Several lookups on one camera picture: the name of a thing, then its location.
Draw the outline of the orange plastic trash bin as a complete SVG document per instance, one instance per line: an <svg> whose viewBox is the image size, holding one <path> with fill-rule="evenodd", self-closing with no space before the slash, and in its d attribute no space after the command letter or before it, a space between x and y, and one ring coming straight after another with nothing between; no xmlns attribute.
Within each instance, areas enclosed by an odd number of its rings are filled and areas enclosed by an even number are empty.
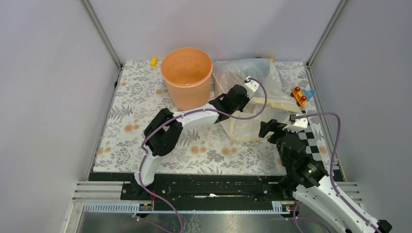
<svg viewBox="0 0 412 233"><path fill-rule="evenodd" d="M161 63L161 75L171 100L183 111L208 103L212 71L208 54L192 47L170 52Z"/></svg>

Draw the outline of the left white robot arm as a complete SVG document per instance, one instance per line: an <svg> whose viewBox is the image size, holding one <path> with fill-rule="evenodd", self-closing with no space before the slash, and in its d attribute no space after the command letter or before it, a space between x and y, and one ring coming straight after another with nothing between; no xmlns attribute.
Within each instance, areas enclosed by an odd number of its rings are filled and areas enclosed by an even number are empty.
<svg viewBox="0 0 412 233"><path fill-rule="evenodd" d="M175 113L168 108L161 109L143 132L141 148L145 154L131 179L132 193L140 200L149 197L150 185L162 157L174 150L184 130L216 124L233 117L236 111L243 110L253 93L247 84L236 84L227 93L201 107Z"/></svg>

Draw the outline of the clear white trash bag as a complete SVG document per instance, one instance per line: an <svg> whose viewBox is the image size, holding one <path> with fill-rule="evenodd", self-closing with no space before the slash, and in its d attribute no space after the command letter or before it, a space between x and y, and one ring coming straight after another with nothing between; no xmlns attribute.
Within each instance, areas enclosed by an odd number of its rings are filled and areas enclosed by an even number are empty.
<svg viewBox="0 0 412 233"><path fill-rule="evenodd" d="M300 113L295 100L287 94L289 83L280 76L269 59L242 59L213 64L214 94L226 94L236 84L246 88L250 100L243 111L221 122L228 136L236 141L259 139L261 122L275 119L287 123L291 114Z"/></svg>

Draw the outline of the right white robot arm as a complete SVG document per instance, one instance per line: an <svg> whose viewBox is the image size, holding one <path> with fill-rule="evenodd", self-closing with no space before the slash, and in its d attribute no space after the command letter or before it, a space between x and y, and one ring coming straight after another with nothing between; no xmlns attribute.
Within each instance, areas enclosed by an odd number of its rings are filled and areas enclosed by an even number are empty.
<svg viewBox="0 0 412 233"><path fill-rule="evenodd" d="M268 142L276 145L287 172L279 181L279 195L301 201L339 233L388 233L392 229L388 221L364 211L334 183L323 162L306 153L298 132L307 127L304 118L288 124L275 119L260 124L259 137L272 133Z"/></svg>

